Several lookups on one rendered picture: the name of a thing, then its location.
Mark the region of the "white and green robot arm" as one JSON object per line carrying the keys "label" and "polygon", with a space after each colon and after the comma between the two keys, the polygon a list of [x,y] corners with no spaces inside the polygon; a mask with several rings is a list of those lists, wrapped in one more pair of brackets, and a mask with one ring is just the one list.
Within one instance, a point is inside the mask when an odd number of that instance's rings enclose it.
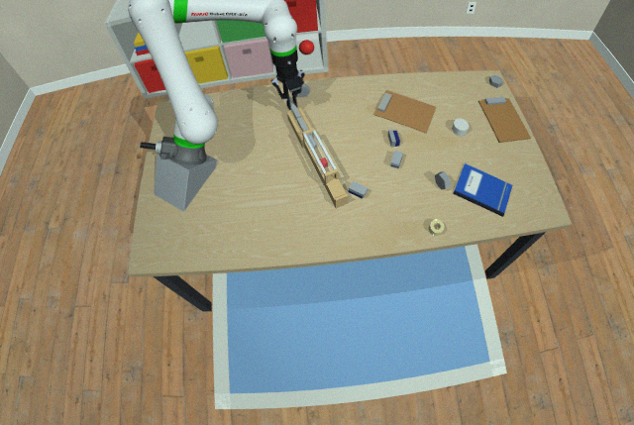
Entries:
{"label": "white and green robot arm", "polygon": [[158,69],[175,115],[174,139],[163,136],[162,142],[140,145],[156,150],[161,159],[204,163],[205,143],[218,128],[217,116],[211,108],[213,100],[204,95],[194,76],[176,23],[219,20],[262,23],[272,63],[290,67],[298,61],[297,25],[284,0],[130,0],[128,11]]}

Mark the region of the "pale grey cylinder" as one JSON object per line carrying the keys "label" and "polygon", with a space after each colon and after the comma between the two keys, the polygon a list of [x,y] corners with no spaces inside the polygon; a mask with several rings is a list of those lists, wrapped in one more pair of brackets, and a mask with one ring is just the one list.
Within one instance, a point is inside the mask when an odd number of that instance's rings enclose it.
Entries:
{"label": "pale grey cylinder", "polygon": [[453,132],[458,136],[464,136],[469,128],[469,123],[464,119],[456,119],[452,127]]}

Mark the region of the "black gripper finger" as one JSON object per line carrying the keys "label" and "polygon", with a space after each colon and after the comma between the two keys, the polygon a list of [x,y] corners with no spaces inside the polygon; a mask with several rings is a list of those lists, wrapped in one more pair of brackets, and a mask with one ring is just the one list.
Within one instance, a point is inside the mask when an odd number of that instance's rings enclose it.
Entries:
{"label": "black gripper finger", "polygon": [[291,110],[291,106],[290,106],[290,100],[289,100],[289,95],[288,95],[288,88],[285,84],[285,80],[283,84],[283,93],[281,92],[279,86],[278,86],[278,80],[277,78],[275,80],[271,81],[272,85],[277,89],[281,99],[284,99],[286,101],[287,107],[289,110]]}
{"label": "black gripper finger", "polygon": [[[298,70],[298,71],[299,71],[299,70]],[[304,75],[305,75],[305,73],[303,72],[303,70],[300,70],[297,76],[298,76],[298,78],[299,78],[299,77],[302,77],[302,78],[303,78],[303,77],[304,77]],[[297,108],[297,101],[296,101],[296,97],[298,96],[298,93],[301,93],[301,89],[298,89],[298,90],[295,90],[295,91],[293,91],[293,92],[292,92],[292,99],[293,99],[293,102],[294,102],[294,104],[295,104],[296,108]]]}

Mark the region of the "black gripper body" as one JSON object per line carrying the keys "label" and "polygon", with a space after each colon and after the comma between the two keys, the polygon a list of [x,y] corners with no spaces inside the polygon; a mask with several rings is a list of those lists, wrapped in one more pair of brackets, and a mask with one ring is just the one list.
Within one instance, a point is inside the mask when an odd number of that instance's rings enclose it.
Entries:
{"label": "black gripper body", "polygon": [[286,68],[276,66],[276,73],[277,73],[277,75],[276,75],[277,80],[282,82],[282,83],[284,83],[284,78],[285,77],[291,76],[294,73],[295,73],[294,76],[298,75],[299,71],[297,70],[296,64],[294,64],[294,65],[292,65],[290,67],[286,67]]}

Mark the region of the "blue notebook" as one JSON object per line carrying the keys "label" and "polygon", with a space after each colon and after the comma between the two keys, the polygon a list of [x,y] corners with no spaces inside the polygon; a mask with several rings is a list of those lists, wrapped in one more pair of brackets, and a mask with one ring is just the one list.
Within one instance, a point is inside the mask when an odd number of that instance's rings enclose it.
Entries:
{"label": "blue notebook", "polygon": [[453,194],[503,217],[511,188],[512,184],[465,163]]}

